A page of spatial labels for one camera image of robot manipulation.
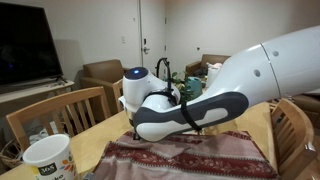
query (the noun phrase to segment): door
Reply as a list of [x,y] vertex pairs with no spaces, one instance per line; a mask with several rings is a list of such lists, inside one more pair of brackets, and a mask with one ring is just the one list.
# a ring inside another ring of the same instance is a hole
[[[142,66],[156,73],[159,59],[165,57],[165,0],[139,0]],[[166,70],[160,64],[159,78]]]

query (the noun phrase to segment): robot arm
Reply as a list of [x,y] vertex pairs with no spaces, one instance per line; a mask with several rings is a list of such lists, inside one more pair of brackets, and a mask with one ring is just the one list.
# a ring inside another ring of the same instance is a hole
[[290,33],[230,57],[200,97],[179,99],[172,86],[145,68],[131,69],[123,78],[121,98],[136,133],[147,141],[216,125],[240,116],[260,102],[320,88],[320,26]]

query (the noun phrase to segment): dining table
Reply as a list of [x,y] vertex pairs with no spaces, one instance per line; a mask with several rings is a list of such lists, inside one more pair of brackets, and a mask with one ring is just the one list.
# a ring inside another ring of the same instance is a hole
[[[72,137],[70,148],[77,172],[83,176],[93,171],[106,145],[132,129],[125,111],[122,111]],[[277,170],[270,107],[267,102],[248,108],[241,116],[231,121],[206,127],[203,134],[214,136],[225,131],[248,132],[272,167]],[[21,164],[0,176],[0,180],[32,180],[33,178],[26,164]]]

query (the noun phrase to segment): tv screen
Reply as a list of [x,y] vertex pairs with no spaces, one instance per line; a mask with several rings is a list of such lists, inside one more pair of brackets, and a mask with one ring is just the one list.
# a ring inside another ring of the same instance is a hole
[[62,75],[45,10],[0,3],[0,86]]

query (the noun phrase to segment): black strap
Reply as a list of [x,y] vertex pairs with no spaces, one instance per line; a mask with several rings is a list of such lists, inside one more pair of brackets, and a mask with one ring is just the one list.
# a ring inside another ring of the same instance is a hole
[[184,119],[187,121],[187,123],[195,130],[195,131],[201,131],[201,127],[199,127],[194,120],[192,119],[192,117],[190,116],[188,110],[187,110],[187,103],[183,102],[181,104],[181,113],[184,117]]

